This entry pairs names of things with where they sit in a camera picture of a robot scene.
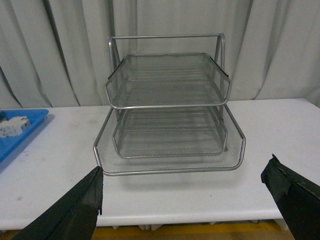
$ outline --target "white object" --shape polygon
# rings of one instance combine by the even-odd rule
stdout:
[[[319,108],[304,99],[228,106],[247,140],[238,169],[104,176],[97,226],[282,219],[260,177],[271,154],[320,185]],[[0,230],[24,228],[97,166],[93,145],[109,109],[51,108],[28,146],[0,163]]]
[[[15,116],[9,121],[0,123],[0,135],[15,137],[22,134],[30,126],[30,121],[26,116]]]

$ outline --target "metal frame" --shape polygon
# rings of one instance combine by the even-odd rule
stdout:
[[[191,34],[191,35],[154,35],[154,36],[110,36],[108,40],[111,72],[120,64],[120,57],[116,40],[123,39],[174,39],[174,38],[205,38],[217,37],[215,46],[214,61],[219,59],[219,50],[221,45],[220,68],[225,70],[226,38],[223,33],[215,34]]]
[[[215,54],[213,62],[216,64],[219,60],[219,53],[220,53],[220,66],[216,64],[219,70],[229,77],[225,71],[225,53],[226,53],[226,39],[223,33],[218,34],[193,34],[193,35],[153,35],[153,36],[111,36],[108,39],[108,46],[109,46],[109,56],[110,56],[110,68],[111,71],[116,71],[117,67],[121,64],[121,60],[119,57],[119,52],[117,48],[116,40],[130,40],[130,39],[171,39],[171,38],[203,38],[203,37],[217,37],[216,47],[215,47]],[[224,90],[224,82],[223,76],[221,75],[220,79],[220,89]],[[147,171],[130,171],[130,172],[107,172],[103,170],[103,173],[107,176],[125,176],[125,175],[145,175],[145,174],[166,174],[166,173],[191,173],[191,172],[213,172],[213,171],[231,171],[237,169],[243,161],[244,153],[245,153],[245,146],[246,146],[246,137],[242,130],[240,129],[238,123],[236,122],[235,118],[233,117],[230,109],[226,104],[222,104],[219,106],[219,110],[217,106],[213,106],[215,112],[217,113],[218,117],[221,117],[223,121],[224,118],[224,109],[226,113],[229,115],[231,121],[233,122],[236,130],[238,131],[239,135],[242,137],[241,149],[240,149],[240,156],[239,161],[236,166],[233,167],[209,167],[209,168],[181,168],[181,169],[169,169],[169,170],[147,170]],[[119,119],[120,111],[119,109],[113,109],[109,111],[102,128],[94,142],[93,151],[95,155],[96,162],[98,166],[102,167],[102,162],[99,156],[99,152],[97,149],[98,142],[107,127],[107,123],[111,117],[112,112],[115,111],[116,118]]]

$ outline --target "gray curtain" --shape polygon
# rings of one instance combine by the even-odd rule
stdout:
[[[0,0],[0,108],[108,104],[108,37],[224,33],[231,100],[320,107],[318,0]],[[214,53],[215,39],[118,42],[128,53]]]

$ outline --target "floor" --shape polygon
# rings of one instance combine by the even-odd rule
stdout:
[[[0,240],[9,240],[19,231],[6,231]],[[274,222],[214,225],[164,225],[152,230],[137,226],[98,227],[92,240],[295,240],[290,231]]]

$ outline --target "silver mesh tray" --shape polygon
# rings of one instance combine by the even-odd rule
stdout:
[[[122,158],[219,155],[228,131],[213,107],[123,110],[113,132]]]
[[[246,139],[228,106],[223,107],[223,122],[228,137],[221,154],[143,158],[118,155],[113,143],[117,117],[116,111],[111,109],[94,143],[97,163],[109,176],[234,170],[242,163]]]
[[[115,109],[219,106],[230,97],[231,81],[205,53],[135,54],[105,89]]]

